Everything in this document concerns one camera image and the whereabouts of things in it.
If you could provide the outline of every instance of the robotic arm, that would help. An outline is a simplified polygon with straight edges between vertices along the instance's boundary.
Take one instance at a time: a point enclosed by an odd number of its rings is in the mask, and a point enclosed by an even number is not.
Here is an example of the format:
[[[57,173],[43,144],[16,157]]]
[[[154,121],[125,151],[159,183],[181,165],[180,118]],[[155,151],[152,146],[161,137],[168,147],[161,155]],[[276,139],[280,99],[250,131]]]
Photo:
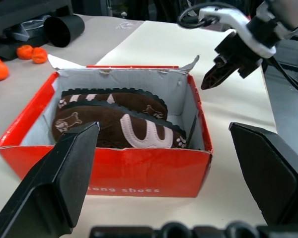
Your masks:
[[[192,10],[200,9],[199,23],[194,26],[182,22]],[[216,48],[219,54],[214,67],[205,75],[201,89],[216,87],[234,71],[246,78],[262,62],[276,53],[275,45],[290,38],[298,30],[298,0],[266,0],[249,20],[240,10],[225,3],[202,3],[185,10],[179,25],[185,28],[221,24],[222,29],[233,28]]]

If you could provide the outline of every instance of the red shoe box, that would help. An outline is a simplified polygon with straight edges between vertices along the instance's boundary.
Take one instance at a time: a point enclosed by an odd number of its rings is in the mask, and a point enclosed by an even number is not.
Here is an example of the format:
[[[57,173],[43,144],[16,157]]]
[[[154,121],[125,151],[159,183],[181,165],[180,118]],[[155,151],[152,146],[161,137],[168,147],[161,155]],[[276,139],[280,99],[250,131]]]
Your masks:
[[[168,120],[191,137],[190,149],[96,148],[87,194],[196,197],[208,173],[212,143],[194,66],[88,66],[53,73],[0,139],[0,154],[22,179],[55,143],[51,133],[62,91],[135,87],[164,99]]]

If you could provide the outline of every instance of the cardboard box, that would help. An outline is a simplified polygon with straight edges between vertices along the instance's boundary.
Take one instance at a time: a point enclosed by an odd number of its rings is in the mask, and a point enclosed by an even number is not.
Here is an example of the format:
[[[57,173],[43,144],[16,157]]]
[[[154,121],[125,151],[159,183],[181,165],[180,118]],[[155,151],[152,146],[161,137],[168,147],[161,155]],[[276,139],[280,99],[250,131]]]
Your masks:
[[[22,179],[55,143],[52,121],[62,91],[140,88],[162,98],[168,121],[190,137],[189,149],[97,148],[87,194],[196,197],[210,168],[212,143],[198,89],[174,66],[88,66],[53,73],[0,139],[0,154]]]

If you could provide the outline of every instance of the white table surface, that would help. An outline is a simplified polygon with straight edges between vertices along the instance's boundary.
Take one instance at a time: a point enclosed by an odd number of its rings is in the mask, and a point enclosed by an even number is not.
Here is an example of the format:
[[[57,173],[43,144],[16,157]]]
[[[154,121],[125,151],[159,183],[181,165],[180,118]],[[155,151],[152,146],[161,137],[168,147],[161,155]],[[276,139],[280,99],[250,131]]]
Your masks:
[[[212,60],[216,56],[213,49],[226,34],[200,29],[184,30],[169,23],[145,22],[98,64],[183,66],[200,54],[200,61],[191,72],[199,86],[204,74],[213,66]],[[85,65],[73,60],[74,54],[57,56]],[[244,220],[252,225],[265,223],[243,179],[228,131],[231,121],[276,131],[261,70],[245,80],[235,73],[220,87],[200,91],[200,95],[213,140],[214,157],[199,196],[87,196],[78,225],[69,237],[88,237],[90,228],[95,225],[159,228],[167,221],[180,221],[190,227],[198,224],[224,227],[232,220]],[[18,183],[16,175],[0,158],[0,210]]]

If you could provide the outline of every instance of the table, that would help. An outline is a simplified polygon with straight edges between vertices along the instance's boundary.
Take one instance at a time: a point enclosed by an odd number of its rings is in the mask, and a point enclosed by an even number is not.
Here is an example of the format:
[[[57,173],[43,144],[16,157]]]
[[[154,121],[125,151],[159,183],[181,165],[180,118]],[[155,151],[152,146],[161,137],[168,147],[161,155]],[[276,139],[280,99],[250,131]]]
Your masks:
[[[118,25],[122,20],[91,18],[86,22],[84,35],[68,48],[56,49],[52,46],[45,48],[49,53],[75,63],[91,64],[93,63],[91,60],[99,60],[93,55],[98,51],[94,46],[100,42],[107,44],[105,42],[107,37],[96,36],[97,33],[91,31],[95,31],[94,29],[99,27],[98,24],[108,26],[109,22]],[[199,29],[185,30],[174,24],[157,22],[135,23],[134,27],[137,30],[132,34],[126,33],[127,29],[110,30],[108,27],[107,29],[101,27],[99,34],[114,37],[114,34],[122,30],[125,37],[130,36],[98,64],[183,66],[190,63],[195,55],[200,54],[201,59],[191,72],[198,85],[213,64],[212,59],[216,55],[214,47],[227,34]],[[94,42],[97,37],[101,38],[98,44]],[[34,65],[19,60],[12,61],[9,66],[22,76],[22,79],[17,79],[11,74],[14,81],[5,80],[2,82],[4,85],[0,87],[1,92],[4,88],[9,88],[9,92],[15,96],[13,101],[11,97],[4,99],[3,95],[0,99],[1,115],[4,117],[10,115],[12,121],[18,109],[8,112],[5,111],[7,106],[19,100],[21,94],[27,94],[23,96],[22,102],[30,100],[44,78],[50,74],[51,69],[47,65],[42,65],[40,69],[34,68]],[[33,75],[35,80],[42,78],[42,81],[34,82]],[[146,225],[159,228],[167,221],[180,221],[190,227],[197,224],[224,227],[232,220],[244,220],[252,225],[265,223],[244,182],[228,131],[231,121],[276,131],[261,69],[246,80],[242,80],[235,73],[221,87],[200,91],[200,95],[215,152],[209,176],[199,196],[197,198],[87,196],[77,227],[72,235],[66,237],[88,237],[89,230],[94,225]],[[18,183],[11,169],[0,158],[0,210]]]

